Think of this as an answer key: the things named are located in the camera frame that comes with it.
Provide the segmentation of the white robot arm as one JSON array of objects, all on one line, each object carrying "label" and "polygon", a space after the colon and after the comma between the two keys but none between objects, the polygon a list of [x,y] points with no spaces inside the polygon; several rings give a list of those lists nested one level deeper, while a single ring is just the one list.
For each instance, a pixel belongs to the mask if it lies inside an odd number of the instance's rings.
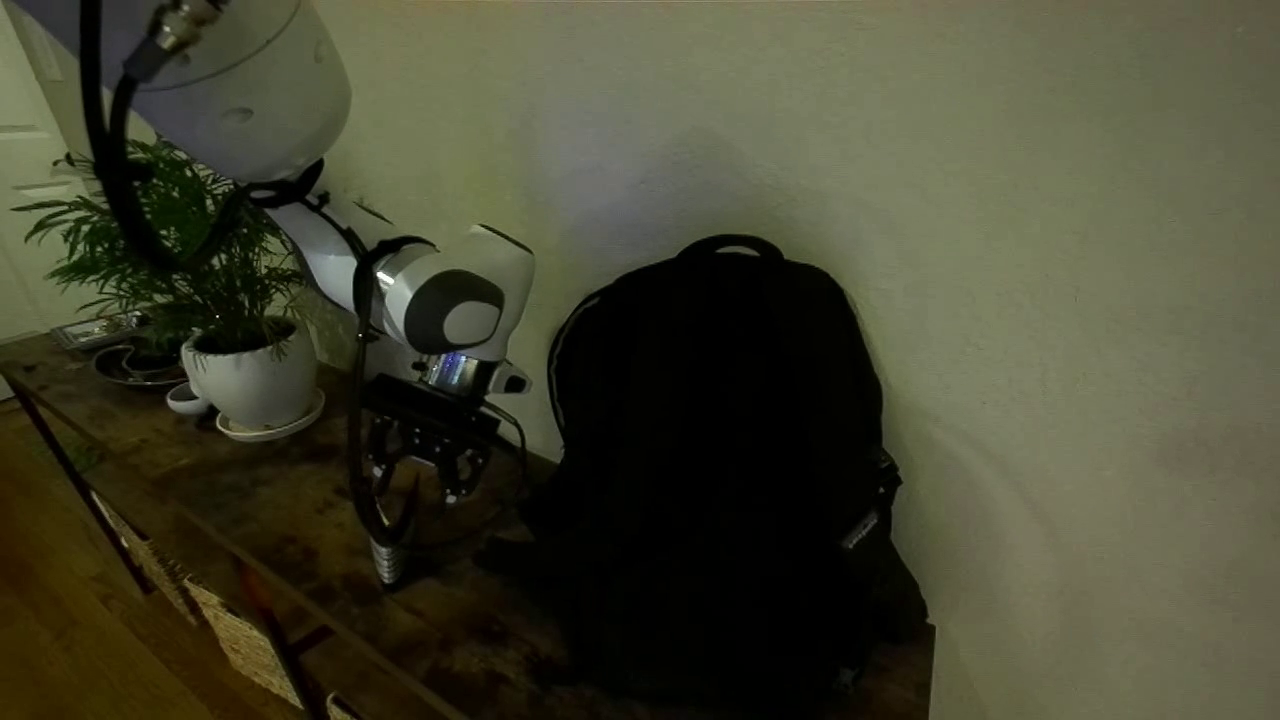
[{"label": "white robot arm", "polygon": [[109,210],[141,227],[134,247],[165,263],[128,175],[128,120],[237,184],[292,245],[318,298],[360,339],[387,338],[397,373],[360,373],[357,398],[392,391],[392,414],[426,430],[425,461],[442,496],[473,482],[458,453],[490,442],[481,403],[522,385],[507,338],[532,289],[532,247],[474,225],[462,240],[363,240],[343,205],[327,205],[323,151],[347,120],[343,60],[308,0],[10,0],[74,55],[79,114]]}]

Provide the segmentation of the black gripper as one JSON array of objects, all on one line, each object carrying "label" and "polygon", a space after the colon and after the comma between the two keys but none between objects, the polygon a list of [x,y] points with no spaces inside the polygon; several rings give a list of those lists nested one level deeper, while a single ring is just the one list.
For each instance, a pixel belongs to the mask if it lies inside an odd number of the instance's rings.
[{"label": "black gripper", "polygon": [[405,536],[434,545],[446,533],[452,504],[462,504],[490,457],[505,447],[500,417],[458,403],[434,388],[370,377],[357,385],[363,430],[357,432],[350,510],[375,545],[397,545],[397,522],[379,510],[397,468]]}]

